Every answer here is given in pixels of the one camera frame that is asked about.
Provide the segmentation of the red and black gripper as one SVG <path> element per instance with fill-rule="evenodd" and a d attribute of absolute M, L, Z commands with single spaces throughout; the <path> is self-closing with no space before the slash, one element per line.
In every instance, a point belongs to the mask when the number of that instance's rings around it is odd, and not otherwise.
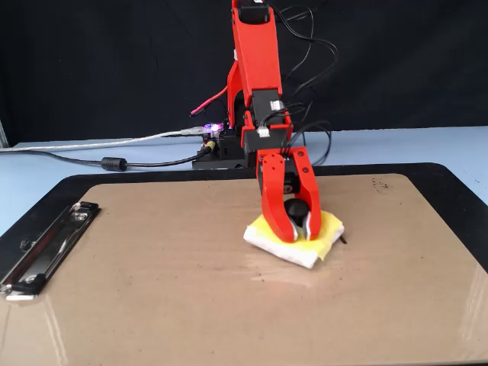
<path fill-rule="evenodd" d="M 283 200 L 284 194 L 295 194 L 308 204 L 302 227 L 306 239 L 314 240 L 320 232 L 320 196 L 306 148 L 260 149 L 255 161 L 262 214 L 272 232 L 283 242 L 297 239 Z"/>

